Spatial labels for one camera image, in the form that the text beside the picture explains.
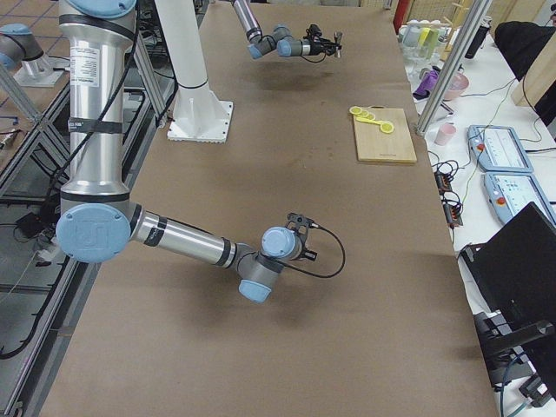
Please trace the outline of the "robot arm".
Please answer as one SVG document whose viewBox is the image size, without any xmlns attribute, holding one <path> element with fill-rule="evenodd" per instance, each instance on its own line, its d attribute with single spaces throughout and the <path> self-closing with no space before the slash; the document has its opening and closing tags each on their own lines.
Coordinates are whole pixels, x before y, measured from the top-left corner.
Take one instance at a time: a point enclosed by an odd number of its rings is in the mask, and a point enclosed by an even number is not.
<svg viewBox="0 0 556 417">
<path fill-rule="evenodd" d="M 62 1 L 59 25 L 69 39 L 71 154 L 69 180 L 60 193 L 56 237 L 69 257 L 102 263 L 132 241 L 232 268 L 240 293 L 262 303 L 284 268 L 316 254 L 306 241 L 313 221 L 290 214 L 266 230 L 260 248 L 230 241 L 133 202 L 135 177 L 126 169 L 122 91 L 124 57 L 139 50 L 136 1 Z M 225 142 L 234 105 L 209 86 L 194 6 L 159 1 L 156 12 L 175 76 L 173 140 Z"/>
<path fill-rule="evenodd" d="M 342 33 L 336 31 L 333 39 L 322 35 L 321 28 L 312 23 L 306 29 L 303 38 L 295 38 L 290 29 L 278 24 L 270 34 L 264 34 L 253 11 L 250 1 L 230 1 L 248 40 L 248 51 L 253 59 L 259 59 L 270 52 L 276 51 L 281 57 L 302 57 L 311 63 L 318 61 L 309 60 L 308 56 L 323 55 L 321 61 L 327 56 L 341 56 Z"/>
</svg>

